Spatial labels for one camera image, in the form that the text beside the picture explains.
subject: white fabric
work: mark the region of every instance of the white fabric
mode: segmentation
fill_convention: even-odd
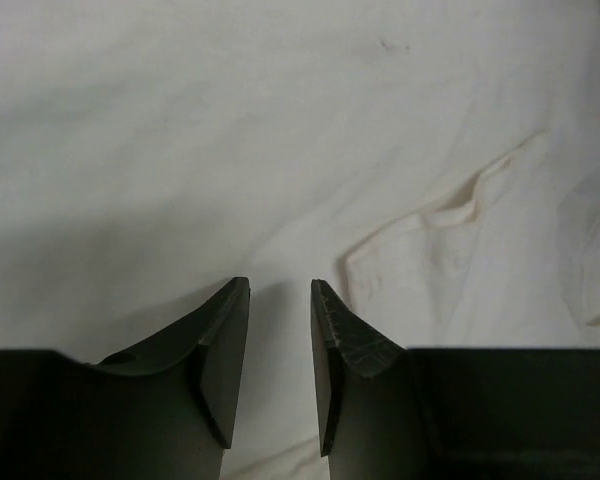
[[[562,297],[585,345],[600,347],[600,169],[560,205]]]
[[[567,305],[588,306],[589,324],[600,316],[600,249],[596,262],[571,244],[590,245],[600,217],[587,228],[573,217],[595,215],[600,193],[579,190],[588,212],[567,197],[561,222],[557,213],[583,178],[561,167],[600,165],[599,125],[578,129],[530,139],[479,175],[468,202],[408,216],[356,251],[347,261],[355,310],[405,346],[582,344]]]
[[[318,440],[311,438],[266,458],[225,480],[330,480],[329,464],[320,458]]]

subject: white cloth backdrop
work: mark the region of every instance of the white cloth backdrop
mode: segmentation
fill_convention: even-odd
[[[233,478],[326,478],[311,278],[406,346],[600,342],[596,182],[593,1],[0,0],[0,346],[249,276]]]

